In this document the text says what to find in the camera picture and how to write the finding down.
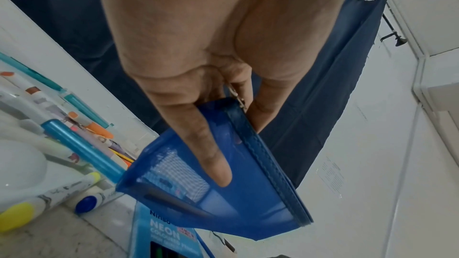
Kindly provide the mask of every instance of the hand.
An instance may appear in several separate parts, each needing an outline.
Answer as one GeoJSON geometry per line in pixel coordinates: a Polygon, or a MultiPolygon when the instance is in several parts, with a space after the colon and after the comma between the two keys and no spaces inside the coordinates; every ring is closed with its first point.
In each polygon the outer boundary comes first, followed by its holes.
{"type": "Polygon", "coordinates": [[[196,105],[223,98],[229,82],[260,132],[314,63],[342,2],[102,0],[126,73],[220,186],[231,170],[196,105]],[[254,101],[252,70],[262,78],[254,101]]]}

